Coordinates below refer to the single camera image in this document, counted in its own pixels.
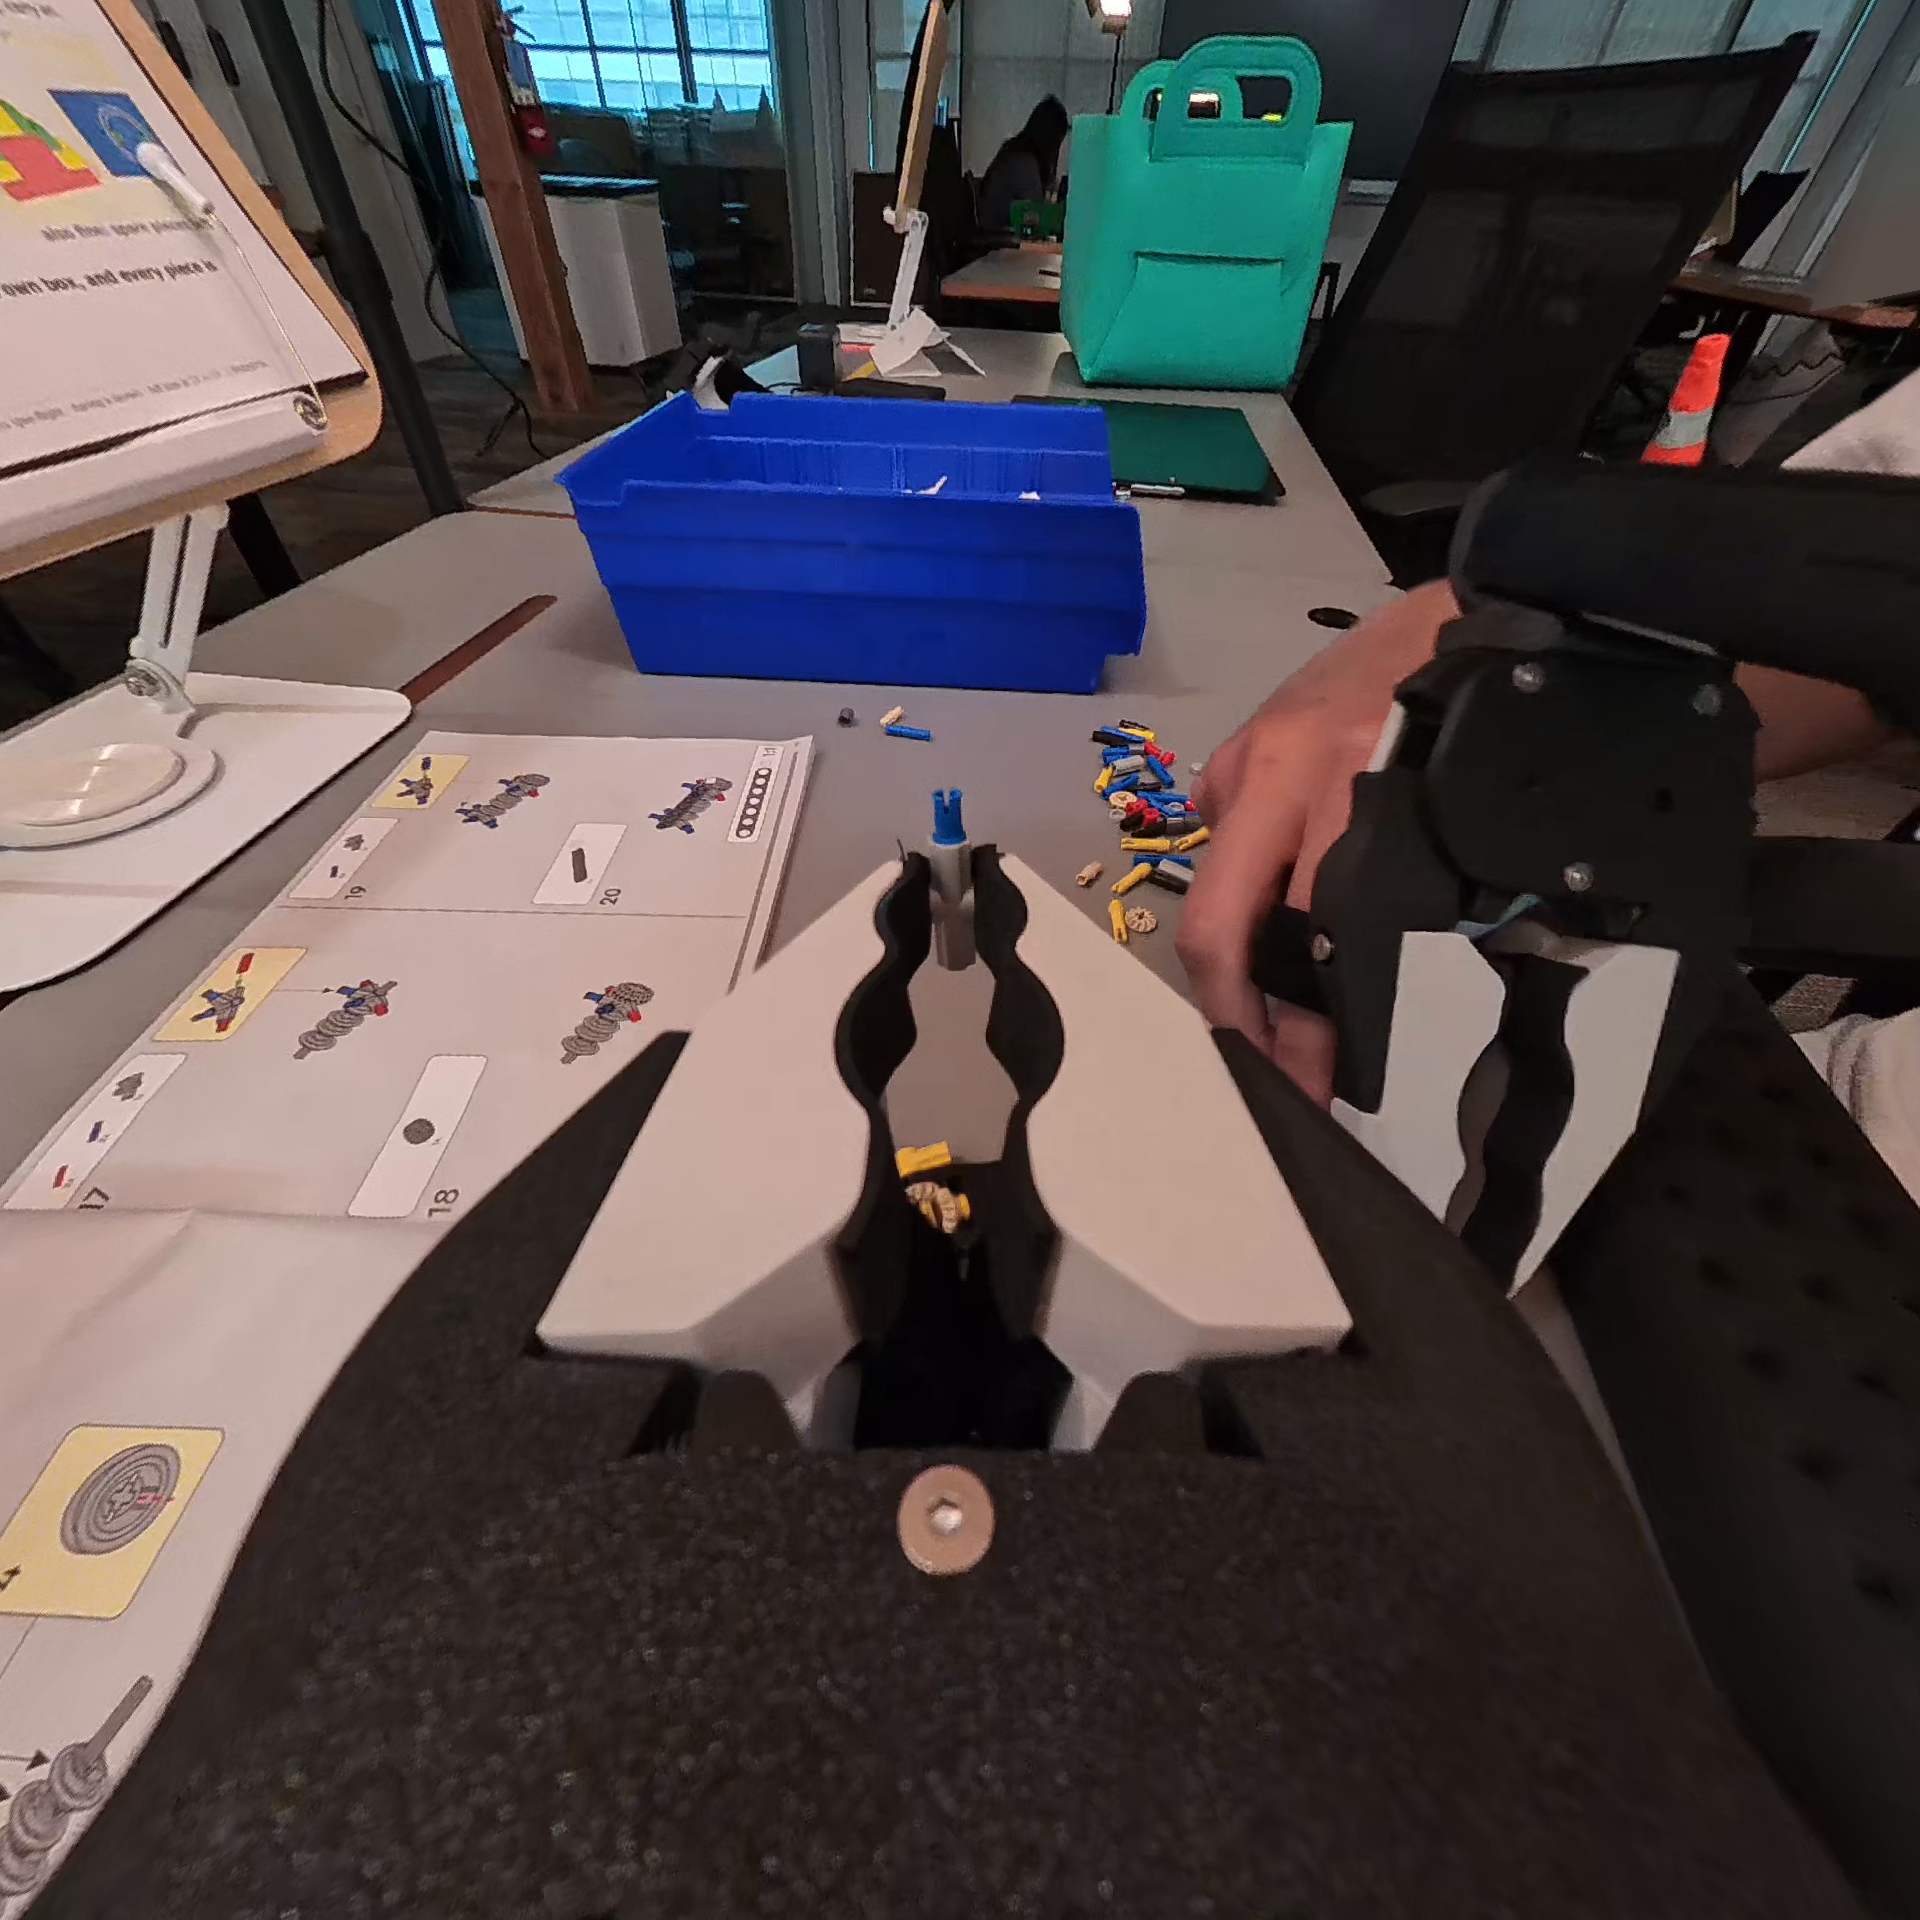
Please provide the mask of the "open instruction booklet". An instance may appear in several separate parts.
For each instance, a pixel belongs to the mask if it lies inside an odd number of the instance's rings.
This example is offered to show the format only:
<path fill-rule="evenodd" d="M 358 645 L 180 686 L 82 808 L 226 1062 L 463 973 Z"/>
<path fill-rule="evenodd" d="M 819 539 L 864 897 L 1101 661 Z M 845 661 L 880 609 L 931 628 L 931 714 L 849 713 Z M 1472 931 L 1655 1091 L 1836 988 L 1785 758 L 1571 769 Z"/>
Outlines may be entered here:
<path fill-rule="evenodd" d="M 423 734 L 2 1183 L 2 1917 L 397 1288 L 756 964 L 808 762 Z"/>

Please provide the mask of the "person's right hand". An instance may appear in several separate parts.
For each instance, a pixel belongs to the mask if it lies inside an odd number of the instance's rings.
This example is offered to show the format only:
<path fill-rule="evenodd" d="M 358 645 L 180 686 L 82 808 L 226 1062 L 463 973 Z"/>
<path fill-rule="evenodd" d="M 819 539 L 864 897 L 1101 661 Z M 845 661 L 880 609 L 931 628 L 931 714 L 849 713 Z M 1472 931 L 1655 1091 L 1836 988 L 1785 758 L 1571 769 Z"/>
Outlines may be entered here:
<path fill-rule="evenodd" d="M 1432 657 L 1457 613 L 1446 582 L 1371 611 L 1285 677 L 1193 784 L 1210 842 L 1175 927 L 1188 993 L 1214 1029 L 1251 1040 L 1316 1108 L 1331 1101 L 1331 1021 L 1269 1002 L 1254 988 L 1251 943 L 1274 904 L 1308 904 L 1396 686 Z"/>

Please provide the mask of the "person's right forearm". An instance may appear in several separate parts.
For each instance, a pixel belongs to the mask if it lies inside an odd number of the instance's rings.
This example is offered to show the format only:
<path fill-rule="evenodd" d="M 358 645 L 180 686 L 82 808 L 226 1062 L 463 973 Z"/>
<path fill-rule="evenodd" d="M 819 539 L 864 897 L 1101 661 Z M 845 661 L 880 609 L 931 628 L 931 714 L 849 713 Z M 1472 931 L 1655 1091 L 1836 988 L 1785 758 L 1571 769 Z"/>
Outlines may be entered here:
<path fill-rule="evenodd" d="M 1863 762 L 1904 738 L 1862 693 L 1836 683 L 1741 662 L 1738 686 L 1758 718 L 1754 779 L 1761 784 Z"/>

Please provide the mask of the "black office chair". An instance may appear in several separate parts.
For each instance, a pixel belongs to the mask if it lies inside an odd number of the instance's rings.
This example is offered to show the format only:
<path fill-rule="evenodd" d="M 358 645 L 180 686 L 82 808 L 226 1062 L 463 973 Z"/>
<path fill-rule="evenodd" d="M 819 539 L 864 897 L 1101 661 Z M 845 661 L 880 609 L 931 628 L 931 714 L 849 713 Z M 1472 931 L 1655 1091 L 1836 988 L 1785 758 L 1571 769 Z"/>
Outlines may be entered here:
<path fill-rule="evenodd" d="M 1484 476 L 1580 452 L 1812 46 L 1443 74 L 1291 401 L 1391 585 Z"/>

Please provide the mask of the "orange traffic cone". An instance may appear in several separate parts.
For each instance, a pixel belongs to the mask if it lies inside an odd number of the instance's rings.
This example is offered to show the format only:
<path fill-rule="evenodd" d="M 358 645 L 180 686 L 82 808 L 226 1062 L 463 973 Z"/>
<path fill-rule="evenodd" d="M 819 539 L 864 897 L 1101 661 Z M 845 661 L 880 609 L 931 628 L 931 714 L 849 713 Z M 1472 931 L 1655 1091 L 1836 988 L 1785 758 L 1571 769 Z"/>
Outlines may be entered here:
<path fill-rule="evenodd" d="M 1721 394 L 1730 333 L 1702 333 L 1667 392 L 1657 429 L 1640 453 L 1647 467 L 1702 467 Z"/>

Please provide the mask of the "scattered lego pins and connectors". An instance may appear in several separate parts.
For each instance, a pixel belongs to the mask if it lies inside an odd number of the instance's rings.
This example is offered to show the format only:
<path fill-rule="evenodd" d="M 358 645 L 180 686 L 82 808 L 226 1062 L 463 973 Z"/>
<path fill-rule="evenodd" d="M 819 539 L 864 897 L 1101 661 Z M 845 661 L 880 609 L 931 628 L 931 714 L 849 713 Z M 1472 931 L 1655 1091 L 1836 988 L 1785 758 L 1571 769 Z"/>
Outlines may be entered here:
<path fill-rule="evenodd" d="M 1137 718 L 1090 730 L 1090 804 L 1101 842 L 1074 867 L 1074 890 L 1096 900 L 1115 947 L 1150 942 L 1188 897 L 1210 842 L 1193 791 L 1193 769 Z"/>

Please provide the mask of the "long dark lego chassis assembly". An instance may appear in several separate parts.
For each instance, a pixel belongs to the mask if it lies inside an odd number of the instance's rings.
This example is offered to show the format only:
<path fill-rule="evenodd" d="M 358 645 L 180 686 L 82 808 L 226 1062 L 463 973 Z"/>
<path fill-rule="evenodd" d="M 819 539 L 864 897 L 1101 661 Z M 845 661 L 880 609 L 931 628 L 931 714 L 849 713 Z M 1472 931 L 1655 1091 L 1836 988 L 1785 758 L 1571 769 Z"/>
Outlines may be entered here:
<path fill-rule="evenodd" d="M 901 1148 L 894 1154 L 897 1189 L 931 1232 L 959 1238 L 973 1227 L 966 1166 L 943 1142 Z"/>

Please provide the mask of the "white desk stand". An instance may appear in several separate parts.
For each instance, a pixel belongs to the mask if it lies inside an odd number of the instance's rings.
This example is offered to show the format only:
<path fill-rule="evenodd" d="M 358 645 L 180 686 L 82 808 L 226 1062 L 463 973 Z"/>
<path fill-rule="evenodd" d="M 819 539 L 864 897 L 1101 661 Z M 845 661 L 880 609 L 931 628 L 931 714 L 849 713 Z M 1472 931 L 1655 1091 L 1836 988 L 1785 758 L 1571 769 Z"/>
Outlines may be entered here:
<path fill-rule="evenodd" d="M 926 5 L 909 60 L 897 129 L 897 166 L 884 221 L 901 242 L 887 324 L 875 348 L 879 375 L 901 375 L 943 333 L 925 304 L 940 301 L 943 279 L 977 253 L 977 190 L 963 171 L 963 145 L 940 121 L 943 73 L 958 5 Z"/>

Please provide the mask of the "printed paper sheet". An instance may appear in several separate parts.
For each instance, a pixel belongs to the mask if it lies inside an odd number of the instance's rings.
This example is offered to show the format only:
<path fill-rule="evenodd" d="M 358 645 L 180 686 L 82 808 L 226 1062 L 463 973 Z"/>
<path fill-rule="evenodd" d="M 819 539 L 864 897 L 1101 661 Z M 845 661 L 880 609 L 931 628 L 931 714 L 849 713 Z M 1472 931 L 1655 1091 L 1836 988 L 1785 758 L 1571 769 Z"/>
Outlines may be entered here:
<path fill-rule="evenodd" d="M 2 5 L 2 471 L 367 380 L 174 60 Z"/>

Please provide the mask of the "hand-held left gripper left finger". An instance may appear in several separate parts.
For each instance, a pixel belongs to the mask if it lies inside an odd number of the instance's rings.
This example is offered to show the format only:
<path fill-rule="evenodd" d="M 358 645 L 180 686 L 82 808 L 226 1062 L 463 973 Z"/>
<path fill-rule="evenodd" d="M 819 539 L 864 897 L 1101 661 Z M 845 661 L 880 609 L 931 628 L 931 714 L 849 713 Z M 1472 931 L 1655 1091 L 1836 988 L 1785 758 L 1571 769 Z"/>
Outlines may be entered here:
<path fill-rule="evenodd" d="M 917 1043 L 926 856 L 884 862 L 714 1002 L 643 1117 L 540 1340 L 768 1382 L 803 1438 L 897 1315 L 917 1218 L 884 1095 Z"/>

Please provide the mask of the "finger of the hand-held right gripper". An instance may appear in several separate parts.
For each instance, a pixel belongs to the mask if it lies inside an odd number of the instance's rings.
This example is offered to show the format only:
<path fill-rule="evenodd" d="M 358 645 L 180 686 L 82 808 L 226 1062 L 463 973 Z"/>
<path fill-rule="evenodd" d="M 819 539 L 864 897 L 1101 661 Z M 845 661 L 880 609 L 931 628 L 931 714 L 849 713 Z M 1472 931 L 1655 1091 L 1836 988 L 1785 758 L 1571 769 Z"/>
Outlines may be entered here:
<path fill-rule="evenodd" d="M 1502 1091 L 1478 1138 L 1461 1245 L 1525 1290 L 1636 1132 L 1678 954 L 1577 936 L 1496 936 Z"/>
<path fill-rule="evenodd" d="M 1504 983 L 1472 936 L 1406 931 L 1379 1108 L 1331 1101 L 1344 1132 L 1439 1223 L 1465 1176 L 1460 1101 L 1499 1035 L 1502 1002 Z"/>

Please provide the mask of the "dark green folder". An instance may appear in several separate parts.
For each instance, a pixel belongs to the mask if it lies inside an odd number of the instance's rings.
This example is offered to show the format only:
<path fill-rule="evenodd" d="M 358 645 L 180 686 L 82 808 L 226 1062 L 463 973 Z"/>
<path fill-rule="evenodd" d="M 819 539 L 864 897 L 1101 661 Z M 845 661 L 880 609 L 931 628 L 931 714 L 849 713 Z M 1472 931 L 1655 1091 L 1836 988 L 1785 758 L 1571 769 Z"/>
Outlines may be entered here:
<path fill-rule="evenodd" d="M 1283 481 L 1242 410 L 1093 394 L 1016 401 L 1102 416 L 1115 492 L 1243 508 L 1283 499 Z"/>

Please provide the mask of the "white document stand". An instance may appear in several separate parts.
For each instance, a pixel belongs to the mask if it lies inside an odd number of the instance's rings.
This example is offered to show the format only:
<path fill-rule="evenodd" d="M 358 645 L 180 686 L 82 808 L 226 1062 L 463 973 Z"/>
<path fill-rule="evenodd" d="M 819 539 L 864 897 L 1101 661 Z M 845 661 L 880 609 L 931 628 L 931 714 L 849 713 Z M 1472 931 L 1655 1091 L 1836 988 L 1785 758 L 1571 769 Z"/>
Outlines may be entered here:
<path fill-rule="evenodd" d="M 375 431 L 361 380 L 2 474 L 2 579 L 149 537 L 117 677 L 2 734 L 2 993 L 119 947 L 412 714 L 392 689 L 191 668 L 228 508 Z"/>

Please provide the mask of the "white cabinet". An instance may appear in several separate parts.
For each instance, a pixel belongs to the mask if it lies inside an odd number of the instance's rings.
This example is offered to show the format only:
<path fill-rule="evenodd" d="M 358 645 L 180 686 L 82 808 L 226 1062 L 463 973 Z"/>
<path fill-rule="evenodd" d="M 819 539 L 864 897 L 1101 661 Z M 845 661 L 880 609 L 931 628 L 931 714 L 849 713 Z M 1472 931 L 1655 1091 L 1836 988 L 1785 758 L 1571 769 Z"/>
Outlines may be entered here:
<path fill-rule="evenodd" d="M 655 181 L 541 176 L 565 291 L 587 365 L 682 351 Z"/>

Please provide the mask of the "red fire extinguisher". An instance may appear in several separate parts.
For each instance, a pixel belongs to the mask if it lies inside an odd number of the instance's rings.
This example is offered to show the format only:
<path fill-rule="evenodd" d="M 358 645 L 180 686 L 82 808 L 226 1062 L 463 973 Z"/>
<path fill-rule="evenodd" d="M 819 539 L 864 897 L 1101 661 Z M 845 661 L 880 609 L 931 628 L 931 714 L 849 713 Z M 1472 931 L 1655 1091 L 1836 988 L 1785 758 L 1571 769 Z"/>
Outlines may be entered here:
<path fill-rule="evenodd" d="M 507 74 L 509 110 L 516 121 L 519 148 L 541 160 L 556 151 L 549 110 L 540 96 L 529 46 L 519 33 L 519 8 L 499 8 L 499 60 Z"/>

